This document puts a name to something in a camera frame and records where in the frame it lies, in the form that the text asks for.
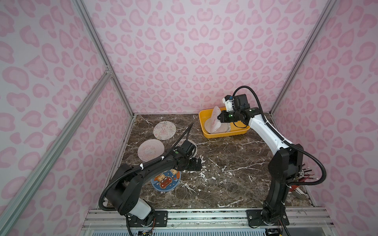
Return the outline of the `pink unicorn moon coaster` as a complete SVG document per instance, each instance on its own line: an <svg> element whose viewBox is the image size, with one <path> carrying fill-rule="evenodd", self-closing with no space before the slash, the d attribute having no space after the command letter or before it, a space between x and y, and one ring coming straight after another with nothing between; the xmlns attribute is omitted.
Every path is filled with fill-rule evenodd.
<svg viewBox="0 0 378 236"><path fill-rule="evenodd" d="M231 131L230 123L221 123L221 126L217 130L219 133L227 133Z"/></svg>

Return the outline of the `blue car coaster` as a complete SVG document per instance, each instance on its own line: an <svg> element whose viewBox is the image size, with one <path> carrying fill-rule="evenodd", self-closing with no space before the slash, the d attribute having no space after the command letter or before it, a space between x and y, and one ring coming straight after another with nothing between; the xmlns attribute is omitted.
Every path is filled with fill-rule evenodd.
<svg viewBox="0 0 378 236"><path fill-rule="evenodd" d="M179 186L181 172L175 169L165 171L151 179L153 188L159 192L170 192Z"/></svg>

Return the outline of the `pink rainbow horse coaster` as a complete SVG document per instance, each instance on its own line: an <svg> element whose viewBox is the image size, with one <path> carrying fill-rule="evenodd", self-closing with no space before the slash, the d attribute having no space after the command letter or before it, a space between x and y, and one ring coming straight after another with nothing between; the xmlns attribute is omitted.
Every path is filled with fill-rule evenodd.
<svg viewBox="0 0 378 236"><path fill-rule="evenodd" d="M207 133L214 134L219 133L222 128L222 123L218 119L218 116L221 114L221 110L218 106L215 106L212 110L211 117L205 122L204 128Z"/></svg>

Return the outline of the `white butterfly doodle coaster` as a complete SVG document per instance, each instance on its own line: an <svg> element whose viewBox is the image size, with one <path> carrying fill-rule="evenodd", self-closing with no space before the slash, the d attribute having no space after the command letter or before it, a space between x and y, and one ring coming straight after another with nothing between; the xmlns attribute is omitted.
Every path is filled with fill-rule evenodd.
<svg viewBox="0 0 378 236"><path fill-rule="evenodd" d="M153 135L158 140L168 140L176 133L176 125L170 121L158 123L153 129Z"/></svg>

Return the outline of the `pink rainbow unicorn coaster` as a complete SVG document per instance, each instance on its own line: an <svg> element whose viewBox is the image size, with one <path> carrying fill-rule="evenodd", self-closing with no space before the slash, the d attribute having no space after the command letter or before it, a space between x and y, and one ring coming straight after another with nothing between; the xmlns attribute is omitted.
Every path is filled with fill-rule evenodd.
<svg viewBox="0 0 378 236"><path fill-rule="evenodd" d="M143 162L150 161L164 153L164 144L157 139L149 139L143 142L138 150L137 156Z"/></svg>

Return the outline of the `white alpaca coaster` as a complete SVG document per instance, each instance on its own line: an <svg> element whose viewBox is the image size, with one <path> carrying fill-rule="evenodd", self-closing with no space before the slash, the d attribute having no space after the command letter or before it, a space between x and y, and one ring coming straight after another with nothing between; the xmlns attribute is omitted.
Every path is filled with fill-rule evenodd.
<svg viewBox="0 0 378 236"><path fill-rule="evenodd" d="M184 151L184 154L186 157L192 158L195 157L197 153L197 146L195 142L193 142L190 139L182 139L179 143L178 146L180 149Z"/></svg>

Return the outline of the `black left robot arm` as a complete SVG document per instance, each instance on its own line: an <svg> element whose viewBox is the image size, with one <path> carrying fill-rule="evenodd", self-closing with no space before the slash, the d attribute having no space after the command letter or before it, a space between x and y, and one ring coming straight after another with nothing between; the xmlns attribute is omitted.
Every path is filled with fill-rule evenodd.
<svg viewBox="0 0 378 236"><path fill-rule="evenodd" d="M140 198L144 184L165 171L200 171L201 160L195 157L195 152L196 146L184 140L163 156L139 166L121 165L101 193L98 206L104 211L115 210L122 216L132 215L150 224L155 210Z"/></svg>

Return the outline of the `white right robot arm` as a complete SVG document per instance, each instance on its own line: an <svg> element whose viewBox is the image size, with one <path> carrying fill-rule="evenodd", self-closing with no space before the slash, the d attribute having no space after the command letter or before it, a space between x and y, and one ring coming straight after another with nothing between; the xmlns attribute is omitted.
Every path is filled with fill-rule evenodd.
<svg viewBox="0 0 378 236"><path fill-rule="evenodd" d="M271 184L260 212L248 210L249 226L275 225L285 222L285 202L289 184L301 171L303 154L291 147L287 140L271 125L262 110L250 107L247 96L227 95L222 99L225 110L218 115L222 123L242 122L253 129L268 145L273 158L268 164Z"/></svg>

